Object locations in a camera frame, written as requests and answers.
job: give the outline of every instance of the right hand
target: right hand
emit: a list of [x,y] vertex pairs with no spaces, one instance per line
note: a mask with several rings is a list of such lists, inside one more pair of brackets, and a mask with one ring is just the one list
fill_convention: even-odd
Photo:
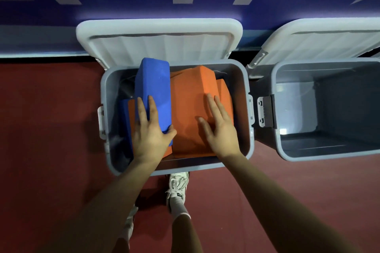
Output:
[[228,157],[242,155],[239,148],[236,129],[232,124],[231,117],[220,102],[219,97],[215,96],[213,99],[211,94],[208,93],[207,101],[215,120],[215,131],[212,131],[208,122],[202,117],[199,118],[199,122],[203,126],[207,141],[210,144],[212,151],[222,162]]

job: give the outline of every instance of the hand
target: hand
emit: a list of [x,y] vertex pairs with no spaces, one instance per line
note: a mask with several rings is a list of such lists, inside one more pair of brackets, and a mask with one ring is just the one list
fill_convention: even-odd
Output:
[[230,116],[224,109],[219,97],[215,96],[214,99],[210,93],[207,94],[207,101],[215,120],[215,131],[212,132],[210,125],[202,117],[199,118],[199,122],[203,126],[212,151],[221,161],[224,161],[228,157],[240,156],[242,154],[239,148],[238,135]]
[[136,122],[135,133],[132,137],[134,160],[159,164],[170,142],[177,131],[170,125],[167,134],[162,133],[159,125],[159,113],[152,96],[148,96],[148,121],[144,103],[137,98],[137,107],[140,121]]

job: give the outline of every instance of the left hand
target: left hand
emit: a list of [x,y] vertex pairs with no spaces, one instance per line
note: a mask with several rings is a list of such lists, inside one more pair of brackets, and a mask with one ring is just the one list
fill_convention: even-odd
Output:
[[162,133],[159,125],[159,113],[152,96],[148,96],[148,121],[145,106],[140,97],[137,107],[140,121],[137,121],[132,137],[134,160],[158,165],[177,131],[170,125],[167,134]]

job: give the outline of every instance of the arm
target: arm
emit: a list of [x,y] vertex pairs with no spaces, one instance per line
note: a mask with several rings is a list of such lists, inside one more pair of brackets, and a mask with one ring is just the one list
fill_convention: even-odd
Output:
[[177,132],[173,126],[161,132],[157,108],[149,97],[150,121],[138,98],[140,123],[133,136],[134,160],[127,170],[100,192],[62,232],[40,253],[111,252],[137,196],[161,161]]
[[322,223],[241,154],[236,129],[219,98],[207,96],[216,129],[199,119],[217,157],[238,182],[254,213],[278,252],[359,252]]

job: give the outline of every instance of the forearm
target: forearm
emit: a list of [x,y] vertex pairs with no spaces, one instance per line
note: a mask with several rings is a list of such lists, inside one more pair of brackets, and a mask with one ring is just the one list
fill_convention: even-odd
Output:
[[39,252],[111,252],[126,218],[156,164],[132,161],[66,228]]
[[224,164],[278,252],[358,252],[243,155]]

